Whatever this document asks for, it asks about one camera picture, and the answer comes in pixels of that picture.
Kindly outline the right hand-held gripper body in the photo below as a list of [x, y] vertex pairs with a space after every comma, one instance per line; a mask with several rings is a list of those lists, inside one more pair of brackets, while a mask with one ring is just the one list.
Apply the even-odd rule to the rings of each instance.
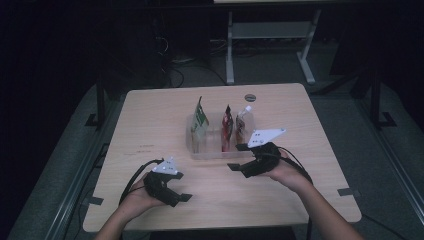
[[242, 173], [246, 178], [271, 171], [278, 164], [281, 154], [272, 140], [285, 132], [284, 128], [253, 131], [247, 144], [254, 159], [242, 165], [246, 169]]

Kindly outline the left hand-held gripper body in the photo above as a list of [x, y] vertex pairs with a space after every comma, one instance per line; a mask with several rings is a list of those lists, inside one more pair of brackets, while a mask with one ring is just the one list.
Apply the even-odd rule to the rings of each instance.
[[176, 168], [173, 157], [163, 160], [145, 177], [145, 190], [151, 197], [162, 201], [166, 205], [175, 207], [177, 204], [173, 200], [177, 193], [168, 187], [168, 176], [175, 175], [177, 172], [180, 171]]

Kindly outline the small clear snack packet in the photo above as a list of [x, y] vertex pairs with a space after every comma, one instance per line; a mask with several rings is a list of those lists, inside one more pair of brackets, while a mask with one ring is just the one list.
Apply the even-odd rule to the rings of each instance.
[[250, 139], [253, 127], [252, 107], [246, 106], [236, 116], [236, 142], [247, 143]]

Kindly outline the red black snack packet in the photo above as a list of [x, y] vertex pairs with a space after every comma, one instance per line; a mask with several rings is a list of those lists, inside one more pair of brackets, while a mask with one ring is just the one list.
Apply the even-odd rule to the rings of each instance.
[[231, 115], [230, 106], [226, 107], [222, 118], [222, 128], [221, 128], [221, 151], [228, 152], [230, 149], [230, 140], [233, 132], [233, 118]]

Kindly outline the clear plastic container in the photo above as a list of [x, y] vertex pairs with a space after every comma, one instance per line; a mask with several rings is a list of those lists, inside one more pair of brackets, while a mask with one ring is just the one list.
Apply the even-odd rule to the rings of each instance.
[[186, 146], [192, 159], [209, 160], [209, 159], [231, 159], [244, 158], [251, 155], [251, 151], [239, 151], [236, 148], [236, 129], [233, 127], [232, 135], [229, 141], [229, 150], [223, 152], [221, 149], [221, 132], [222, 132], [222, 112], [211, 112], [206, 114], [209, 125], [205, 134], [200, 140], [191, 132], [194, 115], [190, 114], [186, 117]]

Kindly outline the green white snack packet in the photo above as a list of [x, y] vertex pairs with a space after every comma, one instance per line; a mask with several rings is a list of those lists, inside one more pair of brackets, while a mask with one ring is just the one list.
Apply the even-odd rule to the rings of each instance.
[[195, 107], [192, 124], [190, 128], [192, 138], [192, 150], [194, 153], [199, 152], [200, 145], [206, 137], [206, 132], [209, 127], [209, 120], [201, 105], [202, 97], [199, 97]]

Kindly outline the person's left hand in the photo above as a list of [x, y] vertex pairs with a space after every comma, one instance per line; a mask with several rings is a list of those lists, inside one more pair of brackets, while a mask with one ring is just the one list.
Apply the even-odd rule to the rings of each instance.
[[151, 197], [145, 190], [145, 177], [146, 174], [130, 188], [129, 193], [119, 205], [118, 212], [126, 220], [132, 220], [151, 208], [164, 206], [162, 201]]

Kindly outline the person's right hand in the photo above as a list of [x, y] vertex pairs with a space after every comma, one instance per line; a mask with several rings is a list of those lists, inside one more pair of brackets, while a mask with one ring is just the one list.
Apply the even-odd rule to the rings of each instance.
[[312, 187], [312, 184], [295, 167], [284, 160], [280, 160], [271, 171], [264, 173], [264, 176], [270, 177], [297, 194]]

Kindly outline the black metal stand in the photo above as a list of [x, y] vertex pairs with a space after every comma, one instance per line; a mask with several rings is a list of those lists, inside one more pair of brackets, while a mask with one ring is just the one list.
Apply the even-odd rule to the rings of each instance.
[[96, 81], [96, 109], [97, 112], [89, 115], [85, 125], [99, 130], [106, 118], [105, 89], [101, 76]]
[[370, 120], [374, 127], [381, 130], [384, 127], [396, 127], [397, 124], [389, 112], [380, 111], [381, 78], [377, 70], [372, 73]]

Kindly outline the white metal desk frame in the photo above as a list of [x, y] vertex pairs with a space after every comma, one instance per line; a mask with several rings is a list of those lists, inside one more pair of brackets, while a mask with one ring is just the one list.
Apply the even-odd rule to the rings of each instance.
[[314, 12], [310, 21], [294, 22], [235, 22], [233, 13], [228, 13], [226, 83], [234, 84], [233, 41], [245, 39], [304, 39], [303, 49], [297, 52], [298, 62], [306, 82], [315, 83], [314, 75], [307, 61], [308, 53], [321, 16], [321, 9]]

